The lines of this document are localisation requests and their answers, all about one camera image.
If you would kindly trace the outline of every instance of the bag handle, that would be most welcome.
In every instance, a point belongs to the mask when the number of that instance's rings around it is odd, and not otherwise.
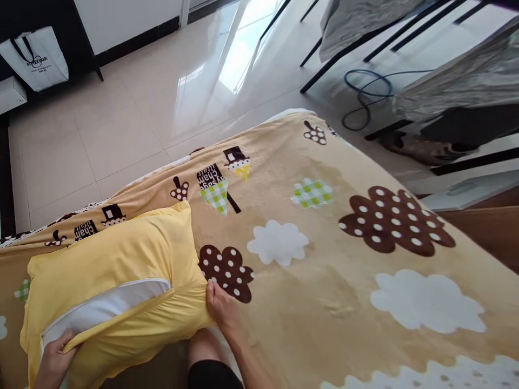
[[[22,57],[25,61],[27,62],[34,62],[34,53],[32,52],[32,49],[31,49],[31,45],[29,44],[29,41],[27,40],[27,37],[23,37],[23,43],[25,43],[25,47],[27,47],[27,49],[29,50],[29,52],[31,53],[32,55],[32,61],[28,60],[27,58],[24,57],[24,55],[22,54],[22,51],[20,50],[20,47],[18,47],[18,44],[16,43],[16,41],[14,40],[14,38],[11,38],[11,44],[14,46],[14,48],[16,49],[16,51],[18,52],[18,54],[20,55],[20,57]]]

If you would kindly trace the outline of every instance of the tote bag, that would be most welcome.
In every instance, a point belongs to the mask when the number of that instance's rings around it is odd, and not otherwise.
[[[36,92],[69,79],[69,68],[52,27],[1,43],[0,55]]]

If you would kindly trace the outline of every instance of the cable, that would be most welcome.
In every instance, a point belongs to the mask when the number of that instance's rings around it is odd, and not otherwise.
[[[368,69],[353,69],[353,70],[350,70],[350,71],[346,72],[346,74],[344,75],[344,82],[346,83],[347,86],[349,86],[350,88],[352,88],[353,90],[356,90],[358,92],[357,93],[357,100],[361,104],[361,107],[357,108],[356,110],[350,111],[346,115],[344,115],[342,117],[342,120],[341,120],[342,125],[346,129],[348,129],[350,131],[361,131],[361,130],[364,130],[369,125],[369,123],[371,122],[371,110],[369,109],[369,106],[373,105],[373,104],[376,104],[376,103],[380,103],[381,101],[384,101],[387,98],[394,96],[392,94],[392,92],[393,92],[393,85],[387,79],[388,77],[396,76],[396,75],[401,75],[401,74],[410,74],[410,73],[430,73],[432,71],[434,71],[434,69],[432,69],[432,70],[411,70],[411,71],[391,73],[391,74],[388,74],[388,75],[385,75],[385,76],[383,76],[383,75],[381,75],[381,74],[379,74],[377,72],[374,72],[372,70],[368,70]],[[356,74],[356,73],[366,74],[366,75],[369,75],[369,76],[374,76],[375,79],[373,81],[370,81],[369,83],[367,83],[366,85],[364,85],[362,88],[359,89],[356,86],[354,86],[351,82],[348,81],[348,76],[350,74]],[[364,91],[364,89],[366,89],[369,85],[371,85],[372,83],[377,82],[379,80],[382,80],[384,82],[384,84],[388,88],[388,91],[385,94],[379,95],[377,93],[370,93],[370,92]],[[374,102],[366,103],[366,102],[364,102],[362,100],[362,96],[374,96],[374,97],[382,97],[382,98],[377,100],[377,101],[374,101]],[[360,128],[352,128],[352,127],[346,125],[346,123],[345,123],[346,118],[348,116],[350,116],[352,113],[357,112],[357,111],[361,111],[361,110],[365,110],[366,111],[366,121],[365,121],[365,123]]]

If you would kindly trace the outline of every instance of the shoe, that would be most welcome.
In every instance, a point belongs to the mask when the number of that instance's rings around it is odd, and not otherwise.
[[[477,151],[455,151],[451,143],[426,140],[421,135],[402,131],[394,131],[383,136],[380,143],[389,151],[411,157],[427,166],[447,165]]]

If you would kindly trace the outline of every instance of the black shorts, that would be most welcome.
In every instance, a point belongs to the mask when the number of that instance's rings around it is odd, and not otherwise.
[[[236,374],[225,363],[207,359],[196,362],[189,369],[188,388],[243,389],[243,385]]]

